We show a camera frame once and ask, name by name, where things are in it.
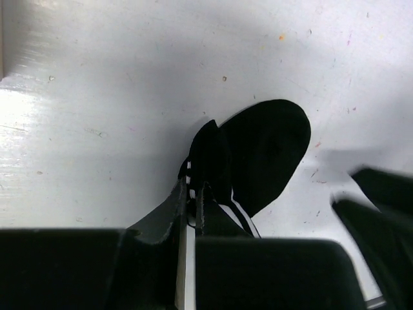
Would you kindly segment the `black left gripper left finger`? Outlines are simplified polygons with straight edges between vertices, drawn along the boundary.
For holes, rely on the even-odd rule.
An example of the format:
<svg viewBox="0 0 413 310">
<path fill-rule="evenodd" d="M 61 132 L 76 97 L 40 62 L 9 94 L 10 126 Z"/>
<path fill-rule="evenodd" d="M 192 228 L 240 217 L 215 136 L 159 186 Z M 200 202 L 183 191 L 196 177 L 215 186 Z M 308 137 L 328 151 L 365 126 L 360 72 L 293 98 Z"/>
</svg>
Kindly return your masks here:
<svg viewBox="0 0 413 310">
<path fill-rule="evenodd" d="M 186 184 L 126 229 L 2 229 L 2 309 L 175 309 Z"/>
</svg>

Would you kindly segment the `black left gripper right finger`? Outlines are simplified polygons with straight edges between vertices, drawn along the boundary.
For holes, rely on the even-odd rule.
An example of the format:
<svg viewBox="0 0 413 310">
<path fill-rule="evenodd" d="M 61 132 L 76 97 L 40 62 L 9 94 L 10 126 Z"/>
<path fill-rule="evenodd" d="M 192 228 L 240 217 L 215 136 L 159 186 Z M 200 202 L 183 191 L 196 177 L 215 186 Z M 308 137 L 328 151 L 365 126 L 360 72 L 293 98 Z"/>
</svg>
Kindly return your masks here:
<svg viewBox="0 0 413 310">
<path fill-rule="evenodd" d="M 247 236 L 205 184 L 197 198 L 196 309 L 365 309 L 352 261 L 332 240 Z"/>
</svg>

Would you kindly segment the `black sock with white stripes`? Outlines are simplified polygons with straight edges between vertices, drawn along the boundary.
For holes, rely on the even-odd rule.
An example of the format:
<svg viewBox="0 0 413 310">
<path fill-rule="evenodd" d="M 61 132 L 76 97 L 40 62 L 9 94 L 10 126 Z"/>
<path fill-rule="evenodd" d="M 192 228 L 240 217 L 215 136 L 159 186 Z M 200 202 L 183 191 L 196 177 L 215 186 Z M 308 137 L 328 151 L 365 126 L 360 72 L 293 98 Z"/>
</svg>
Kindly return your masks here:
<svg viewBox="0 0 413 310">
<path fill-rule="evenodd" d="M 213 234 L 259 238 L 252 218 L 283 192 L 310 136 L 305 111 L 285 99 L 256 103 L 222 125 L 205 123 L 178 174 L 186 183 L 189 226 L 201 202 L 212 211 Z"/>
</svg>

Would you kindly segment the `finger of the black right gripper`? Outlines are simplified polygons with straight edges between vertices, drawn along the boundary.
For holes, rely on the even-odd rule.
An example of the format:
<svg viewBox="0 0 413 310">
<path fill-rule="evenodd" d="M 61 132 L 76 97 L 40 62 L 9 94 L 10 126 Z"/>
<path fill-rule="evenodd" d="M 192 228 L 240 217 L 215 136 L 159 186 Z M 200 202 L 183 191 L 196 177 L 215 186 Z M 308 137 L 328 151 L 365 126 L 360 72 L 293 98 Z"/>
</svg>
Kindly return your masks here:
<svg viewBox="0 0 413 310">
<path fill-rule="evenodd" d="M 389 309 L 412 309 L 412 178 L 361 168 L 351 175 L 369 207 L 350 198 L 332 204 L 359 247 Z"/>
</svg>

